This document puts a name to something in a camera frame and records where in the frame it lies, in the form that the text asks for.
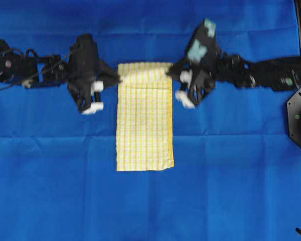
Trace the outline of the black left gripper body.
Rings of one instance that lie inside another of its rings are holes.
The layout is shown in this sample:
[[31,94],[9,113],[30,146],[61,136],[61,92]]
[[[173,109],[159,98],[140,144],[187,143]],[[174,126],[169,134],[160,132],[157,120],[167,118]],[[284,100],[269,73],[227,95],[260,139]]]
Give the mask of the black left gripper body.
[[83,34],[76,38],[70,52],[67,90],[82,115],[96,114],[104,108],[102,102],[92,99],[94,93],[103,90],[103,84],[97,81],[100,72],[97,43],[91,34]]

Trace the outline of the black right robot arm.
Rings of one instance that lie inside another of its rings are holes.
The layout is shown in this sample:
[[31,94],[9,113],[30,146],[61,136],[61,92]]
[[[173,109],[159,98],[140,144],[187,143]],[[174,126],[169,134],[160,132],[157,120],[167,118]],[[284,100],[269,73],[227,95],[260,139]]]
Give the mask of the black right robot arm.
[[167,69],[166,75],[181,85],[175,98],[184,108],[194,109],[215,89],[216,82],[228,82],[238,89],[298,89],[301,56],[250,62],[238,54],[228,54],[218,46],[215,22],[204,18],[195,28],[184,55]]

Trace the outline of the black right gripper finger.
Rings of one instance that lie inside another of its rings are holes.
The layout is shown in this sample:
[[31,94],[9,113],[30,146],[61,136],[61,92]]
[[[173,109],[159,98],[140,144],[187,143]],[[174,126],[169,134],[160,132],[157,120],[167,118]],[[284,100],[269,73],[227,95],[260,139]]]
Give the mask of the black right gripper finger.
[[181,74],[183,72],[189,72],[189,63],[187,59],[179,59],[176,63],[171,65],[167,71],[166,76],[171,77],[174,81],[181,81]]

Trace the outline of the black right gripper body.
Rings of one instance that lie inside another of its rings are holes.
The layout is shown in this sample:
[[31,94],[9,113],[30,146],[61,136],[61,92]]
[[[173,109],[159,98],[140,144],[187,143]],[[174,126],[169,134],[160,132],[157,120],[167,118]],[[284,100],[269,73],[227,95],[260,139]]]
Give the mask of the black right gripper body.
[[180,89],[175,99],[183,108],[195,109],[215,88],[214,73],[221,55],[215,38],[216,24],[204,18],[194,30],[184,56],[189,63],[189,72],[181,74]]

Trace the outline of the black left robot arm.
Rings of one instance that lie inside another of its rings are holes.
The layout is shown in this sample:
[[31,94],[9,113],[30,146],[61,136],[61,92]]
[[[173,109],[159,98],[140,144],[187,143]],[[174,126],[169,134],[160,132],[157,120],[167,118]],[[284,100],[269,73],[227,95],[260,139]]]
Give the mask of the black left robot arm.
[[25,89],[67,85],[78,111],[83,115],[104,109],[100,94],[121,83],[120,75],[99,57],[91,34],[76,38],[70,53],[40,57],[34,49],[25,53],[0,39],[0,83]]

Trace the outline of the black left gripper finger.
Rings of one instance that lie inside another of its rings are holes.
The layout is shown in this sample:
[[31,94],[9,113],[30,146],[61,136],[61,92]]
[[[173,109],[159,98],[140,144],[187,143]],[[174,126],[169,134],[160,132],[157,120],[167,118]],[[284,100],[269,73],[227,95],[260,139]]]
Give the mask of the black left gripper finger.
[[98,81],[103,82],[104,88],[114,87],[121,83],[120,75],[111,68],[105,61],[99,60]]

